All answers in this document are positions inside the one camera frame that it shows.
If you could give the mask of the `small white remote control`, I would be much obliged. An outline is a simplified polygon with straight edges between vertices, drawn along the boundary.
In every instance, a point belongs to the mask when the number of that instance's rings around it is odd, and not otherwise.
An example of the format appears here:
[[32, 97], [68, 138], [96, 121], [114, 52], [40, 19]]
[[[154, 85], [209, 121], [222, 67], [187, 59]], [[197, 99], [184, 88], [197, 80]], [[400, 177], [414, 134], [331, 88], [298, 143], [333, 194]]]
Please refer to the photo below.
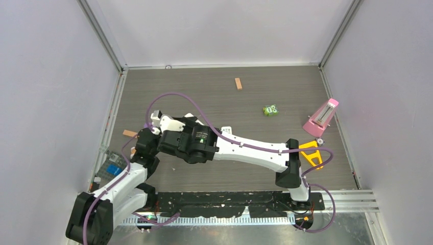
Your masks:
[[232, 134], [232, 127], [230, 127], [230, 126], [221, 127], [221, 133], [222, 134]]

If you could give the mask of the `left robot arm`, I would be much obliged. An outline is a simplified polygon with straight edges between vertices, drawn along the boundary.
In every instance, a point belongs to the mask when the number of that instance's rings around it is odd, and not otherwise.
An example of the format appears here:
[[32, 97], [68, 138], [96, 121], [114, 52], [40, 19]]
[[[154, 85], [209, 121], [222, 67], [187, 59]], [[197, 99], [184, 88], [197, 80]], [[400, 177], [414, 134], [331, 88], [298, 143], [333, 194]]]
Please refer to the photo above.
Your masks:
[[137, 134], [135, 154], [127, 167], [106, 186], [83, 192], [75, 200], [65, 231], [67, 238], [81, 244], [107, 244], [114, 229], [138, 209], [156, 207], [155, 188], [145, 181], [159, 164], [159, 136], [144, 128]]

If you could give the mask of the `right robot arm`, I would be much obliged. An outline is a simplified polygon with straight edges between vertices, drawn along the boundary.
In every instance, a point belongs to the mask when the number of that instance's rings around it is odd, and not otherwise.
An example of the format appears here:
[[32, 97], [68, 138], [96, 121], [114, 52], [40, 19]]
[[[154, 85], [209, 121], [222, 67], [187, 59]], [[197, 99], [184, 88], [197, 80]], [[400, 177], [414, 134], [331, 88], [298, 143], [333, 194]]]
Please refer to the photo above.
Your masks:
[[152, 117], [154, 134], [159, 134], [159, 152], [176, 156], [189, 164], [230, 160], [268, 168], [276, 173], [275, 184], [288, 189], [297, 209], [312, 202], [309, 188], [301, 179], [297, 141], [267, 143], [231, 134], [230, 127], [212, 130], [195, 116], [162, 115]]

